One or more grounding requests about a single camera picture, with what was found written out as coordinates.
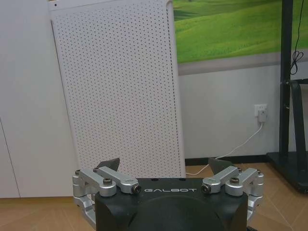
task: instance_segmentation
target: screw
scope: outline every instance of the screw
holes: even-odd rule
[[[112,185],[112,180],[110,178],[104,178],[103,179],[103,184],[104,185]]]
[[[141,192],[141,186],[138,185],[138,184],[135,184],[132,189],[131,189],[131,192],[133,194],[139,194]]]
[[[208,194],[210,194],[211,193],[211,186],[210,185],[208,185],[208,184],[203,184],[202,186],[201,186],[201,191],[204,193],[204,194],[206,194],[206,195],[208,195]]]
[[[237,177],[232,177],[232,178],[230,178],[230,183],[231,184],[238,184],[238,183],[240,183],[240,179],[238,179]]]

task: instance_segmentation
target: green landscape picture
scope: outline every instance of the green landscape picture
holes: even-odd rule
[[[294,0],[293,48],[301,2]],[[280,51],[282,0],[173,0],[173,7],[179,63]],[[298,47],[308,48],[307,1]]]

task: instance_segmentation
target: ventilation holes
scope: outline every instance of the ventilation holes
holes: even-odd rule
[[[81,167],[120,157],[134,177],[176,177],[180,152],[165,1],[114,1],[53,16]]]

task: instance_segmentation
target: plug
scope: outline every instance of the plug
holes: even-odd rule
[[[258,110],[258,121],[260,123],[266,122],[267,118],[268,118],[267,110],[264,110],[264,109]]]

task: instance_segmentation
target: black stand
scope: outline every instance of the black stand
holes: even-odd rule
[[[303,103],[300,84],[308,79],[290,80],[293,0],[282,0],[281,82],[279,152],[268,153],[272,165],[301,193],[308,193],[308,163],[305,144]],[[292,90],[296,152],[289,152],[290,90]]]

